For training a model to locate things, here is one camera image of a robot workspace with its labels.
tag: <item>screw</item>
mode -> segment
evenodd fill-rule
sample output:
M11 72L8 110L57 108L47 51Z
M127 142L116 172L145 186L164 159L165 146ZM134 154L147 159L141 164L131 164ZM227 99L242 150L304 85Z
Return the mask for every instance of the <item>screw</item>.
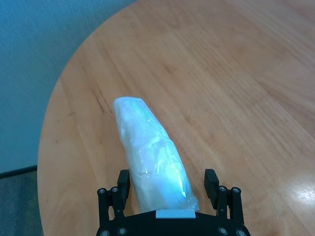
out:
M236 231L237 236L246 236L246 233L243 230Z
M227 235L228 234L227 229L223 228L223 227L219 228L219 233L222 234L222 235Z
M118 229L118 235L125 235L126 233L127 233L127 229L126 228Z
M104 230L100 233L100 236L109 236L109 231Z

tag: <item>gray carpet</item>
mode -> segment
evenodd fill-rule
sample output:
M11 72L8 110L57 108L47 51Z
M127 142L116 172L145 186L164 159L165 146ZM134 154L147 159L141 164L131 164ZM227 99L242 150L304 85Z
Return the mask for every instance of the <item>gray carpet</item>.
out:
M42 236L36 172L0 179L0 236Z

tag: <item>round wooden table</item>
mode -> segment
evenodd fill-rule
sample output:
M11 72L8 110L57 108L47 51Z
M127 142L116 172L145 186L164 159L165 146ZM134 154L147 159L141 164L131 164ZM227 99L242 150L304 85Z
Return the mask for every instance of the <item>round wooden table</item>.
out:
M45 236L90 236L96 191L127 168L113 114L143 98L178 148L200 211L206 168L242 189L252 235L315 235L315 3L140 0L74 54L38 159ZM139 212L133 188L126 215Z

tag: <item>wood grain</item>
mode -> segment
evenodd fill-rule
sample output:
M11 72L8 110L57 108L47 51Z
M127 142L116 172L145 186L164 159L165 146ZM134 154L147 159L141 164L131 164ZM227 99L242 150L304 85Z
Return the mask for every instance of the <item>wood grain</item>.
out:
M77 50L38 160L46 236L94 235L96 190L127 168L112 103L142 97L175 142L201 212L205 168L242 189L252 235L315 235L315 3L140 0ZM138 213L132 189L126 214Z

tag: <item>plastic-wrapped object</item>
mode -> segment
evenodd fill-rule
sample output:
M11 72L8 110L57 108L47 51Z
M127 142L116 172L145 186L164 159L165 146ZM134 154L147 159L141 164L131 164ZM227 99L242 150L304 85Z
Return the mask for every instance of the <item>plastic-wrapped object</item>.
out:
M120 97L114 111L140 210L198 210L176 147L146 103Z

